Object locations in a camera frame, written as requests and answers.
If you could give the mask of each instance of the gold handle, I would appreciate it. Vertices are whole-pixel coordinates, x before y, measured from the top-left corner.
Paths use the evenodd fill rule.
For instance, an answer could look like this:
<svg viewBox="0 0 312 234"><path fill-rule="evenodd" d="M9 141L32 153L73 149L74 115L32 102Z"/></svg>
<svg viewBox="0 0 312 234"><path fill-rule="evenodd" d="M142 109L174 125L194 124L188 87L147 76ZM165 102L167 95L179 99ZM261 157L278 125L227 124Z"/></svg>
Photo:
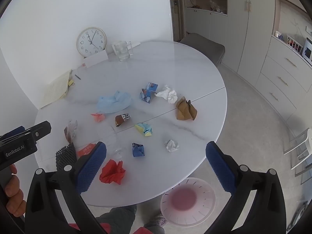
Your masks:
<svg viewBox="0 0 312 234"><path fill-rule="evenodd" d="M294 65L297 68L296 64L294 64L291 60L289 60L288 58L286 58L286 60L289 61L292 65Z"/></svg>
<svg viewBox="0 0 312 234"><path fill-rule="evenodd" d="M288 83L286 83L280 76L278 78L288 86Z"/></svg>
<svg viewBox="0 0 312 234"><path fill-rule="evenodd" d="M278 99L273 95L273 93L272 92L270 92L270 94L278 101Z"/></svg>

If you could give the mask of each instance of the glass pitcher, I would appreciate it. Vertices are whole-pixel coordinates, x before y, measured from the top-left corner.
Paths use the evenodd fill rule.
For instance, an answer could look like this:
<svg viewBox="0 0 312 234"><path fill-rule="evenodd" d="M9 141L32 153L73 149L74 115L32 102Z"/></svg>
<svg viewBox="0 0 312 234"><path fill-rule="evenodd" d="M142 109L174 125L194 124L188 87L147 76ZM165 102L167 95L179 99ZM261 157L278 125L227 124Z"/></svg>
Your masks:
<svg viewBox="0 0 312 234"><path fill-rule="evenodd" d="M116 54L120 61L130 58L130 55L133 54L131 41L119 41L115 45Z"/></svg>

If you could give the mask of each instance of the dish rack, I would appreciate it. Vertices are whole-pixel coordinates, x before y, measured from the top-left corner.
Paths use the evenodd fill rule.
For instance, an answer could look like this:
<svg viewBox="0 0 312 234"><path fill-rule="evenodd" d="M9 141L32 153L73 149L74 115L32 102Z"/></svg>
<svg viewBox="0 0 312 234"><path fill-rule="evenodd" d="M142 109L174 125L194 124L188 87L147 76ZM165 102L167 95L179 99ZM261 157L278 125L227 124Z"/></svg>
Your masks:
<svg viewBox="0 0 312 234"><path fill-rule="evenodd" d="M295 49L299 54L301 53L303 46L301 46L297 41L295 41L292 37L287 35L287 45L291 46Z"/></svg>

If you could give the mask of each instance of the shelf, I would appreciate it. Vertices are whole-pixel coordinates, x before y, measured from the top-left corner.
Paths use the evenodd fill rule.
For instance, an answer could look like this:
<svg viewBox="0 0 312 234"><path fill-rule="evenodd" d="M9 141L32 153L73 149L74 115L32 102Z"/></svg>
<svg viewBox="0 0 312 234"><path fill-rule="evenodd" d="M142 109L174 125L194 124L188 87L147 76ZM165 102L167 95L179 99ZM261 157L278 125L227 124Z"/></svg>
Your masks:
<svg viewBox="0 0 312 234"><path fill-rule="evenodd" d="M186 8L186 9L197 10L197 11L207 11L207 12L212 12L212 13L216 13L216 14L219 14L219 15L227 16L227 14L216 12L216 11L209 11L209 10L195 9L195 8Z"/></svg>
<svg viewBox="0 0 312 234"><path fill-rule="evenodd" d="M184 6L186 8L197 5L204 11L216 12L220 9L221 12L216 12L222 15L227 14L227 0L184 0Z"/></svg>

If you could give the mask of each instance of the doorway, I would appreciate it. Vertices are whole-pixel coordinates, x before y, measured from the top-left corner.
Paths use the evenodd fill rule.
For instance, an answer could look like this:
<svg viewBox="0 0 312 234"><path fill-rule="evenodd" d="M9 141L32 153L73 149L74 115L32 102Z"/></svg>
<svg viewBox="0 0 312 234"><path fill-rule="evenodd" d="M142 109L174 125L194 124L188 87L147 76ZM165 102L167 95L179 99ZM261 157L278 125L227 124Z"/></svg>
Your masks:
<svg viewBox="0 0 312 234"><path fill-rule="evenodd" d="M174 41L179 42L184 38L184 10L183 0L170 0L172 29Z"/></svg>

